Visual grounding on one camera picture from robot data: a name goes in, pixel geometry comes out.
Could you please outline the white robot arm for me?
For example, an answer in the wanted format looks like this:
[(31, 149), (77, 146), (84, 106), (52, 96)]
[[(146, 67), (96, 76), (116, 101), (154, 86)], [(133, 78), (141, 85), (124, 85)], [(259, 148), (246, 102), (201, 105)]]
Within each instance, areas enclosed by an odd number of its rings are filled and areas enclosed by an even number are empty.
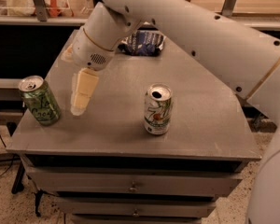
[(96, 0), (64, 58), (104, 69), (119, 42), (148, 22), (272, 120), (245, 224), (280, 224), (280, 41), (185, 0)]

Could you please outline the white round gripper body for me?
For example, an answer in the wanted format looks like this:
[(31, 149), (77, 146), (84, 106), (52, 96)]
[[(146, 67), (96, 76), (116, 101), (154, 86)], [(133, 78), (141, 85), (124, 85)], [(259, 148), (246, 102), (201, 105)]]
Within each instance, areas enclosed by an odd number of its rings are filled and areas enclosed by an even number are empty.
[(114, 50), (106, 50), (96, 45), (81, 27), (72, 43), (72, 59), (79, 67), (88, 67), (95, 71), (106, 68), (115, 55)]

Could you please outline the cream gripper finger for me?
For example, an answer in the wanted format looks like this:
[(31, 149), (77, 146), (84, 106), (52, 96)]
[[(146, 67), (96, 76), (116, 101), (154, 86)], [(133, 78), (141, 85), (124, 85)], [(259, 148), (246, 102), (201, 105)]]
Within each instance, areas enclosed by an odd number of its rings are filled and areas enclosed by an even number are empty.
[(82, 115), (98, 84), (99, 77), (96, 71), (82, 68), (72, 77), (71, 113), (74, 116)]
[(73, 61), (73, 45), (69, 45), (67, 49), (62, 53), (61, 59), (67, 63), (71, 63)]

